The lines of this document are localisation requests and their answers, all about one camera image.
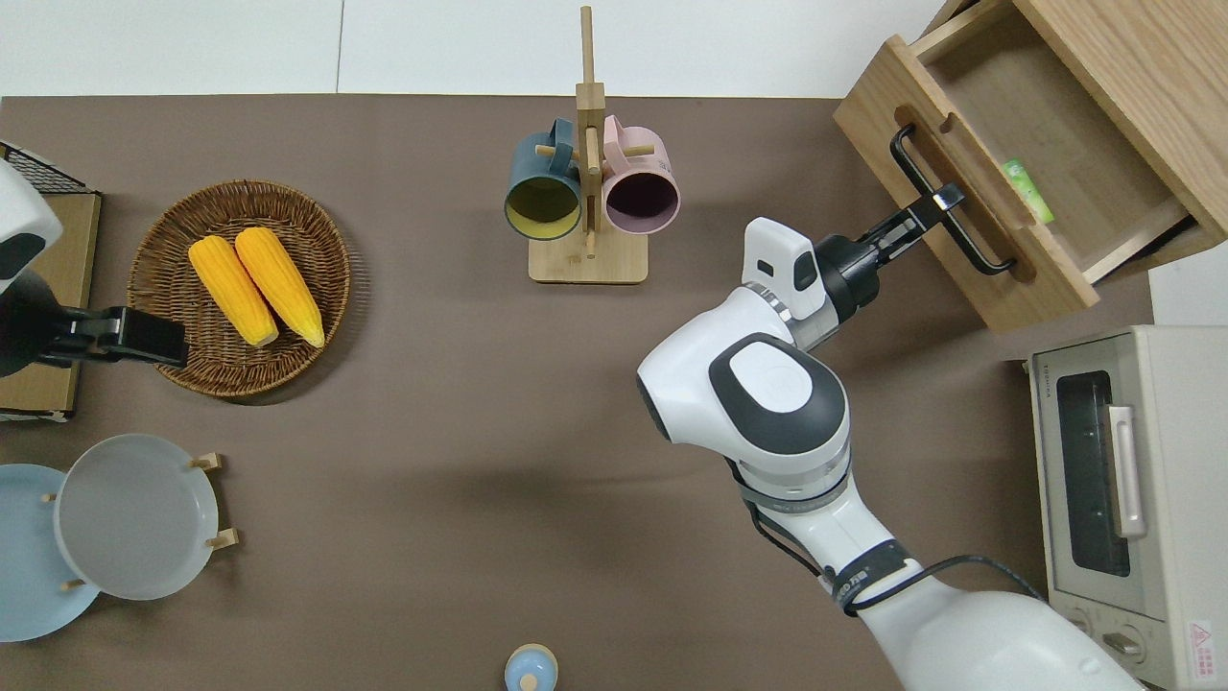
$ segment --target toaster oven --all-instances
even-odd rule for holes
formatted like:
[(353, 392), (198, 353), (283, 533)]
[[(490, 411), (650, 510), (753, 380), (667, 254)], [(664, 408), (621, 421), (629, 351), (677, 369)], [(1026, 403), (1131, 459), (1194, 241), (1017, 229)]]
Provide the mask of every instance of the toaster oven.
[(1050, 604), (1141, 681), (1228, 689), (1228, 326), (1028, 361)]

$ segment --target oven door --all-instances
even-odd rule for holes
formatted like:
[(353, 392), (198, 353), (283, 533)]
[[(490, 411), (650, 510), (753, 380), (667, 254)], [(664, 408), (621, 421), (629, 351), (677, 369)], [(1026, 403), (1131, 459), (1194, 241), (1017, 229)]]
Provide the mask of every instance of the oven door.
[(1130, 333), (1035, 356), (1052, 587), (1163, 621), (1164, 593)]

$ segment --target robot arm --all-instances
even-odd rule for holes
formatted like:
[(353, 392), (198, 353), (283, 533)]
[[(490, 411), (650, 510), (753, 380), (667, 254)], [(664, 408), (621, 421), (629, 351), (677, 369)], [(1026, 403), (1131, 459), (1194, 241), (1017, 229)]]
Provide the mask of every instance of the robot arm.
[(0, 377), (31, 363), (135, 360), (182, 368), (188, 345), (182, 324), (126, 306), (102, 311), (64, 307), (29, 264), (64, 227), (38, 191), (0, 161)]
[(928, 227), (914, 206), (858, 241), (812, 244), (779, 222), (752, 221), (744, 285), (640, 366), (650, 415), (666, 439), (728, 460), (756, 525), (804, 555), (910, 691), (1138, 691), (1041, 600), (966, 593), (928, 576), (857, 493), (847, 396), (807, 351), (873, 299), (877, 268)]

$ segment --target corn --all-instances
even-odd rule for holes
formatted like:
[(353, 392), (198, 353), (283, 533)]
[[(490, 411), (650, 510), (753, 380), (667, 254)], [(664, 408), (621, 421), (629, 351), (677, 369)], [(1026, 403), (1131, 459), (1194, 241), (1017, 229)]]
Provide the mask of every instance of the corn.
[(278, 236), (266, 227), (249, 227), (235, 238), (235, 248), (281, 320), (314, 347), (323, 349), (324, 324), (319, 307)]
[(209, 234), (188, 248), (188, 260), (243, 340), (259, 349), (278, 336), (278, 326), (273, 323), (269, 307), (264, 304), (230, 242), (219, 234)]

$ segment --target woven tray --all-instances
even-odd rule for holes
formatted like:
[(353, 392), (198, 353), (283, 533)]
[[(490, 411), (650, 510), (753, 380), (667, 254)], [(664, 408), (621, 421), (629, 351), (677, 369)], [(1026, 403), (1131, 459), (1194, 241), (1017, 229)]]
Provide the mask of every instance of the woven tray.
[(336, 333), (350, 297), (350, 255), (324, 209), (274, 182), (236, 179), (206, 187), (162, 214), (136, 249), (128, 276), (130, 306), (187, 326), (188, 367), (157, 367), (179, 387), (221, 399), (262, 394), (297, 377), (323, 352), (280, 319), (276, 340), (253, 349), (188, 261), (188, 247), (196, 239), (221, 234), (233, 243), (239, 231), (255, 225), (276, 233), (302, 272), (324, 320), (324, 349)]

